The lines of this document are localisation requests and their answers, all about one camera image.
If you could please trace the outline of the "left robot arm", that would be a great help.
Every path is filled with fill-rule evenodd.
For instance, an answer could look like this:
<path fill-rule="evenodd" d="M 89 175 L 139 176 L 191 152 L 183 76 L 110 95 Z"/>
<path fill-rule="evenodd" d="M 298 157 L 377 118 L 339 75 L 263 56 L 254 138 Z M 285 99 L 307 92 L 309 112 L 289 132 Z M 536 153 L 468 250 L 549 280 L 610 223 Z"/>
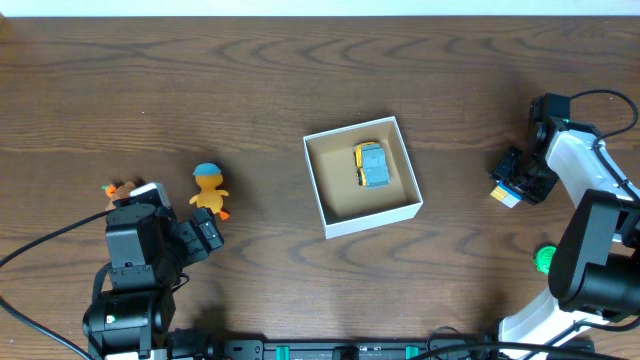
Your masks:
<path fill-rule="evenodd" d="M 110 264 L 94 279 L 83 318 L 95 359 L 212 359 L 215 346 L 193 330 L 169 330 L 184 269 L 220 249 L 224 239 L 210 209 L 180 222 L 157 190 L 119 199 L 106 218 Z"/>

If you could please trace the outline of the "green round toy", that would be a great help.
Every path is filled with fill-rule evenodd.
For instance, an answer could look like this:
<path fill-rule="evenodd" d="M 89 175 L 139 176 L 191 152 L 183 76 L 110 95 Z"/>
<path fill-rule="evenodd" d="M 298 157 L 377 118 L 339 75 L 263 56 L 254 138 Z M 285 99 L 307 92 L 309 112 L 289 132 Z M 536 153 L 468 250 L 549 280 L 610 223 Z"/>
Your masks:
<path fill-rule="evenodd" d="M 544 275 L 549 274 L 555 252 L 556 247 L 553 245 L 542 246 L 536 251 L 534 255 L 534 265 L 538 272 Z"/>

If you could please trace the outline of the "brown plush toy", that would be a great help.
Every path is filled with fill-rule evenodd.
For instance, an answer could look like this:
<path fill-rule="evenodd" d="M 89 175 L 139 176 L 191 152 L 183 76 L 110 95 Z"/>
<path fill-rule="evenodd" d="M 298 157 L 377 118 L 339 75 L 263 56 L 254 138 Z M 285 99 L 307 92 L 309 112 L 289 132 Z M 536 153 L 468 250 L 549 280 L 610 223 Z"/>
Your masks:
<path fill-rule="evenodd" d="M 131 192 L 136 188 L 137 185 L 132 181 L 126 181 L 119 185 L 110 184 L 108 186 L 104 186 L 103 190 L 109 198 L 109 203 L 107 204 L 105 210 L 109 211 L 115 209 L 114 202 L 116 200 L 128 198 Z"/>

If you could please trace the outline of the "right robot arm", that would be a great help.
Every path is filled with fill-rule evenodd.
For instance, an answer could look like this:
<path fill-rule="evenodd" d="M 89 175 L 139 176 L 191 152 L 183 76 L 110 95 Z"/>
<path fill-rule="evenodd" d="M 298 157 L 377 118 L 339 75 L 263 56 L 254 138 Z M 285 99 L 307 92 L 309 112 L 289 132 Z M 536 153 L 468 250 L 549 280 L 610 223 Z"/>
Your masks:
<path fill-rule="evenodd" d="M 563 184 L 575 212 L 550 257 L 548 285 L 498 324 L 495 359 L 578 359 L 572 340 L 639 326 L 639 190 L 606 149 L 607 134 L 571 120 L 572 97 L 530 105 L 529 150 L 509 148 L 491 173 L 509 208 L 543 202 Z"/>

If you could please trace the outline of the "yellow grey toy truck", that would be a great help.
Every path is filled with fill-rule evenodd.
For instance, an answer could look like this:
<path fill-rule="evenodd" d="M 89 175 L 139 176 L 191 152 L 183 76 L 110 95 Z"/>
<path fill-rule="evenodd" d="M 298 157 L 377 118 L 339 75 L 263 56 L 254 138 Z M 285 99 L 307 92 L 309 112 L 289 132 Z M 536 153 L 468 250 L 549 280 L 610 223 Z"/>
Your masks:
<path fill-rule="evenodd" d="M 391 176 L 386 162 L 386 153 L 380 143 L 362 142 L 354 146 L 357 183 L 367 189 L 389 185 Z"/>

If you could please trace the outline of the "orange duck toy blue cap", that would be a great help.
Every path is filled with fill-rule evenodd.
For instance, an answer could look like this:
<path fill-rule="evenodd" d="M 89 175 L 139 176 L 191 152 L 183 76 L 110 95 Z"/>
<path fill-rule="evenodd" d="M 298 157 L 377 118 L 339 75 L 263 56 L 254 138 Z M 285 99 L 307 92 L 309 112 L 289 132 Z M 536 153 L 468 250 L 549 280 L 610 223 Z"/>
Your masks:
<path fill-rule="evenodd" d="M 189 203 L 208 208 L 222 220 L 228 220 L 230 213 L 224 207 L 224 198 L 229 192 L 219 189 L 224 181 L 221 169 L 214 163 L 202 163 L 196 166 L 193 175 L 200 192 L 192 196 Z"/>

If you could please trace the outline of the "multicolour puzzle cube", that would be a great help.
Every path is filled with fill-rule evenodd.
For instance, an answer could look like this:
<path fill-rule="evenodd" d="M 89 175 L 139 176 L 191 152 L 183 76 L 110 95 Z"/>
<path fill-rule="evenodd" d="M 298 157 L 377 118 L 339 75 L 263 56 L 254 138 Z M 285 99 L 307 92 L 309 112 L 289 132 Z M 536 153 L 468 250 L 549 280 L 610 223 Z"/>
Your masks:
<path fill-rule="evenodd" d="M 490 196 L 508 208 L 513 208 L 522 200 L 522 197 L 518 193 L 510 189 L 503 182 L 499 182 L 496 185 L 491 191 Z"/>

